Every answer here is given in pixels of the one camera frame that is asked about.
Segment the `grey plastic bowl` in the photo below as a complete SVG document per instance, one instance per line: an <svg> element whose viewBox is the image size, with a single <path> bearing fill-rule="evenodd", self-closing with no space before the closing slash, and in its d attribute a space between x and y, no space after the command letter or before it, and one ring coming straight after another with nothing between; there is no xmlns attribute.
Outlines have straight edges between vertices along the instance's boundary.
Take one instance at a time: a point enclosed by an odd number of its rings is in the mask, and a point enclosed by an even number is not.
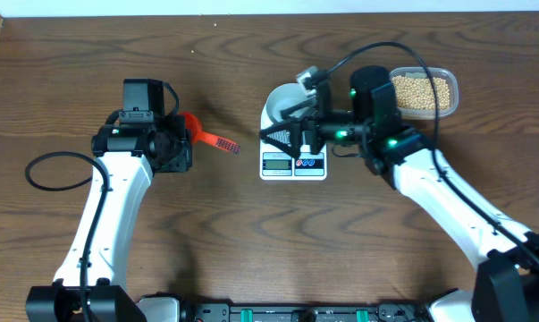
<svg viewBox="0 0 539 322"><path fill-rule="evenodd" d="M308 100L298 83L283 84L268 96L261 114L261 128L282 121L281 111Z"/></svg>

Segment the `white digital kitchen scale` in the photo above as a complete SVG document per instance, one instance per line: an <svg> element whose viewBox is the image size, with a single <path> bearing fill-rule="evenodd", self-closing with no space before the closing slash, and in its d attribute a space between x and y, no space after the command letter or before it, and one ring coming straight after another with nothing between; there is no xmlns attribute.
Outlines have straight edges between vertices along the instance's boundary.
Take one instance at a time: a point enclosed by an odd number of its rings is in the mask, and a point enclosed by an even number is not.
<svg viewBox="0 0 539 322"><path fill-rule="evenodd" d="M327 177L327 145L318 154L302 145L299 159L260 141L259 175L265 181L322 181Z"/></svg>

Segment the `red plastic measuring scoop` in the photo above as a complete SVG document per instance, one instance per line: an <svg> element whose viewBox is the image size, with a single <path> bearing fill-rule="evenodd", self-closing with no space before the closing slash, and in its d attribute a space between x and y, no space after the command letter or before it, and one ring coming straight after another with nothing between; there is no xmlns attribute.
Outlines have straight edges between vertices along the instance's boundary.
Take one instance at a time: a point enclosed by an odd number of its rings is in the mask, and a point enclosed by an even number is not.
<svg viewBox="0 0 539 322"><path fill-rule="evenodd" d="M181 115L184 117L186 128L190 131L192 144L201 141L207 145L235 155L240 153L240 145L235 141L204 131L201 121L199 121L194 114L182 112Z"/></svg>

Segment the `clear plastic container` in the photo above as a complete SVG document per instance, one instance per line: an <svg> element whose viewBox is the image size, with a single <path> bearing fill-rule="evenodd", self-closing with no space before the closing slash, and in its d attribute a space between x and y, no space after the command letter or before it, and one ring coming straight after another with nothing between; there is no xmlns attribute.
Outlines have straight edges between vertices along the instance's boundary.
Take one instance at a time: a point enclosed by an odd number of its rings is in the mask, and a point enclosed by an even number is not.
<svg viewBox="0 0 539 322"><path fill-rule="evenodd" d="M459 84L455 75L443 68L429 67L434 81L440 118L453 114L459 106ZM400 67L390 72L397 106L406 120L433 120L436 106L430 80L422 67Z"/></svg>

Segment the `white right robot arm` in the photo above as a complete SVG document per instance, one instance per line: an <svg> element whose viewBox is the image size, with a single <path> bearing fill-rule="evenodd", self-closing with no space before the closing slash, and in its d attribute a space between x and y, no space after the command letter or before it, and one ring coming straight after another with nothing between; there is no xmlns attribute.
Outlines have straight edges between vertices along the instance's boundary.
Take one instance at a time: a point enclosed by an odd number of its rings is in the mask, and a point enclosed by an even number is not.
<svg viewBox="0 0 539 322"><path fill-rule="evenodd" d="M310 68L265 102L262 176L311 176L329 143L355 145L366 167L412 199L452 238L476 271L470 291L430 303L433 321L539 321L539 233L502 214L448 164L422 132L405 124L381 66L350 78L352 108L332 107L325 71Z"/></svg>

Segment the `pile of soybeans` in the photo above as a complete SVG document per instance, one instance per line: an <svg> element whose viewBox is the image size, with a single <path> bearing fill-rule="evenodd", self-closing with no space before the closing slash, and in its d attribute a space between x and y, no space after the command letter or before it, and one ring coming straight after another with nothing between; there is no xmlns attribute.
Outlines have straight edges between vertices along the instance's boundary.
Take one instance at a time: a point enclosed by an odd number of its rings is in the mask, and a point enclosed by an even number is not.
<svg viewBox="0 0 539 322"><path fill-rule="evenodd" d="M427 78L412 78L394 76L392 83L395 88L397 105L409 110L434 110L434 93ZM451 107L451 89L444 78L434 77L434 86L438 96L440 110Z"/></svg>

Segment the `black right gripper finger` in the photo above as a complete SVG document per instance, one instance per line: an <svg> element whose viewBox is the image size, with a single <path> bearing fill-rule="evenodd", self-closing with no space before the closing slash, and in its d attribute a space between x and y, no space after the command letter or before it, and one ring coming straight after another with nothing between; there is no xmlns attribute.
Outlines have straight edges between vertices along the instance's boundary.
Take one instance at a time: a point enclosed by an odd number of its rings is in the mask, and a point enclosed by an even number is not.
<svg viewBox="0 0 539 322"><path fill-rule="evenodd" d="M292 115L295 112L297 112L299 110L302 110L302 109L305 109L305 108L312 108L315 104L316 104L316 101L314 99L307 99L307 100L301 101L301 102L297 103L294 106L283 109L280 112L281 118L282 119L290 119L290 118L292 118Z"/></svg>
<svg viewBox="0 0 539 322"><path fill-rule="evenodd" d="M281 152L292 158L300 157L302 146L301 123L297 121L283 121L274 124L259 132L260 139L269 145L278 148Z"/></svg>

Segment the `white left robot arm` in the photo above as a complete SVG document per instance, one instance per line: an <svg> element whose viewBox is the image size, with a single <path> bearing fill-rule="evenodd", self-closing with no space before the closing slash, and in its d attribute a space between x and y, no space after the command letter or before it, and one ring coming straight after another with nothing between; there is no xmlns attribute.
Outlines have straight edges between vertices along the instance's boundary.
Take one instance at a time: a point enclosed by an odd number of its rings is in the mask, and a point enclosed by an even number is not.
<svg viewBox="0 0 539 322"><path fill-rule="evenodd" d="M156 174L192 166L190 131L179 109L164 109L173 87L161 80L127 79L123 107L91 141L88 200L72 246L49 286L33 286L31 321L181 321L188 316L172 295L134 301L126 292L132 235Z"/></svg>

